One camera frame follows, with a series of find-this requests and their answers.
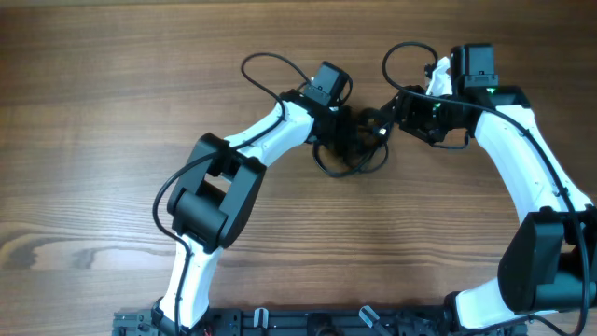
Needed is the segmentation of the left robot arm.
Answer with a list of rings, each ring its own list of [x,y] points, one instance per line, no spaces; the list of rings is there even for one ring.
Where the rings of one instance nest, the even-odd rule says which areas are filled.
[[[271,112],[248,129],[200,137],[152,205],[155,219],[166,205],[173,220],[166,233],[176,242],[168,289],[151,311],[159,332],[188,335],[199,326],[220,257],[247,224],[267,168],[294,147],[334,138],[352,86],[346,72],[323,62],[302,88],[275,95]]]

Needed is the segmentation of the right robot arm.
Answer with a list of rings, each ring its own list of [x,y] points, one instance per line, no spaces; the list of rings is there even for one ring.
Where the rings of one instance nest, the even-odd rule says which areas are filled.
[[[454,47],[425,74],[426,86],[397,86],[383,111],[432,147],[464,130],[492,159],[520,223],[496,277],[447,296],[436,334],[510,335],[570,311],[580,334],[596,305],[595,205],[549,149],[521,88],[500,84],[491,45]]]

